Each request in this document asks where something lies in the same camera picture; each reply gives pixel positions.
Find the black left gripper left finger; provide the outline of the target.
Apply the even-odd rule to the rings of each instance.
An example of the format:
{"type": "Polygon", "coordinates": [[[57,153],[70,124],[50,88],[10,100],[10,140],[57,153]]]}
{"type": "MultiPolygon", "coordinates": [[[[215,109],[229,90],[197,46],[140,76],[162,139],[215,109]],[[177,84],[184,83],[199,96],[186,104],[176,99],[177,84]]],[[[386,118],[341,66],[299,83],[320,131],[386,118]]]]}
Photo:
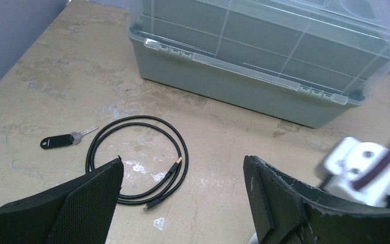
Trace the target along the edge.
{"type": "Polygon", "coordinates": [[[116,158],[0,207],[0,243],[105,243],[124,175],[116,158]]]}

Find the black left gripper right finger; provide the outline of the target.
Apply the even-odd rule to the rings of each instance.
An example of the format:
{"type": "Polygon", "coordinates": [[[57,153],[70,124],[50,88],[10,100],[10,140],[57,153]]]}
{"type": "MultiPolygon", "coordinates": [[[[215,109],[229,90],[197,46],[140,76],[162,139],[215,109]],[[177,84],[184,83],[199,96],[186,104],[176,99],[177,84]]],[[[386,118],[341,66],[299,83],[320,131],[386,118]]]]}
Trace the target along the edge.
{"type": "Polygon", "coordinates": [[[255,226],[250,243],[390,243],[386,208],[333,196],[257,156],[243,163],[255,226]]]}

